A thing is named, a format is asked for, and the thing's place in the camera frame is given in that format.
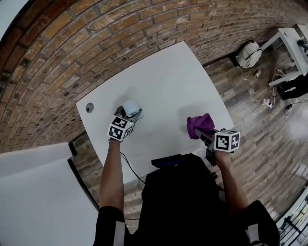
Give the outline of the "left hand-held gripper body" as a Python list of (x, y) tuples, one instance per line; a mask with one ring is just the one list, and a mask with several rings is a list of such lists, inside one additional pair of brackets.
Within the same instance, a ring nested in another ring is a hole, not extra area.
[(111, 123), (108, 126), (107, 136), (122, 142), (132, 133), (134, 125), (134, 123), (127, 121), (124, 118), (113, 116)]

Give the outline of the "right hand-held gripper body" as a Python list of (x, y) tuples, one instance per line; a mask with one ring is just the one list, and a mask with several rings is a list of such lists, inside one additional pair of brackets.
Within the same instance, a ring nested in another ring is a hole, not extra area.
[(233, 130), (214, 129), (214, 139), (202, 139), (206, 146), (205, 158), (212, 165), (216, 165), (216, 151), (233, 153), (240, 145), (240, 132)]

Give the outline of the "purple wiping cloth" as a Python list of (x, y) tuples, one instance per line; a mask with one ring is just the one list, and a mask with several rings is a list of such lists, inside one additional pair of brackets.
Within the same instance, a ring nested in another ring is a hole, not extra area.
[(215, 129), (214, 122), (210, 114), (206, 113), (203, 116), (188, 117), (187, 123), (187, 133), (190, 139), (196, 140), (199, 137), (195, 134), (195, 129), (200, 129), (204, 132), (211, 132)]

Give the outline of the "person's right forearm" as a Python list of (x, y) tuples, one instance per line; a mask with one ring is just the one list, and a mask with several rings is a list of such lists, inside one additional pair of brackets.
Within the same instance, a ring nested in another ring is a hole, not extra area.
[(215, 158), (221, 172), (229, 214), (233, 216), (248, 207), (248, 199), (233, 169), (231, 154), (216, 151)]

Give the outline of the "person's left forearm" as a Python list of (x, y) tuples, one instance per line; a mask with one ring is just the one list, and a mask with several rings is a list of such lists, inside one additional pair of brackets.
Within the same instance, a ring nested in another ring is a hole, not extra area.
[(120, 141), (110, 139), (106, 160), (101, 175), (99, 205), (124, 209), (124, 184), (121, 163)]

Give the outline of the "black device with blue screen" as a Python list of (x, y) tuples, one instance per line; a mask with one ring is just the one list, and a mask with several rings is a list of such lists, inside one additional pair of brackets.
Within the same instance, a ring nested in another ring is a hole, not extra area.
[(181, 154), (169, 156), (169, 157), (163, 157), (159, 159), (151, 160), (151, 164), (156, 168), (164, 168), (168, 166), (174, 166), (181, 163)]

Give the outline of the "person's black shirt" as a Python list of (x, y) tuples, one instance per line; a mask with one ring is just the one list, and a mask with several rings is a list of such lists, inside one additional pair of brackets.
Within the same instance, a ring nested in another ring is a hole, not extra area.
[(260, 201), (230, 215), (202, 159), (194, 154), (181, 163), (147, 175), (136, 232), (123, 213), (99, 209), (93, 246), (279, 246), (277, 226)]

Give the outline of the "black bag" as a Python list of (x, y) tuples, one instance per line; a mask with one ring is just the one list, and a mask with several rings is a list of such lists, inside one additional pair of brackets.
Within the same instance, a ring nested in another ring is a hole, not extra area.
[(303, 96), (308, 93), (308, 74), (306, 76), (300, 75), (291, 81), (280, 83), (278, 92), (282, 100)]

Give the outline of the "white backpack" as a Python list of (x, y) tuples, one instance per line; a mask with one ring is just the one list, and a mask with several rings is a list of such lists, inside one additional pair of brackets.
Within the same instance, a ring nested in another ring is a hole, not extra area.
[(262, 49), (254, 41), (248, 41), (235, 56), (238, 65), (242, 68), (253, 67), (262, 54)]

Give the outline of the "black metal railing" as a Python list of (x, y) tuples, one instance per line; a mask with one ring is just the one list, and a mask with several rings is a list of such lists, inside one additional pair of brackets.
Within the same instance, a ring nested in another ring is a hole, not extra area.
[(308, 246), (308, 187), (276, 225), (280, 246)]

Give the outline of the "white side table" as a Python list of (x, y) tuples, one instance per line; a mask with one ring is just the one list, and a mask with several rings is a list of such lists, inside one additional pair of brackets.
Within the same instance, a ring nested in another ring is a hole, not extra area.
[(280, 39), (286, 46), (288, 53), (291, 55), (291, 58), (295, 62), (297, 71), (286, 74), (285, 76), (268, 83), (269, 87), (278, 85), (282, 82), (290, 81), (297, 76), (305, 76), (308, 74), (308, 60), (303, 52), (303, 49), (297, 44), (297, 42), (300, 40), (300, 36), (294, 28), (278, 28), (276, 34), (260, 46), (261, 50), (264, 51), (278, 39)]

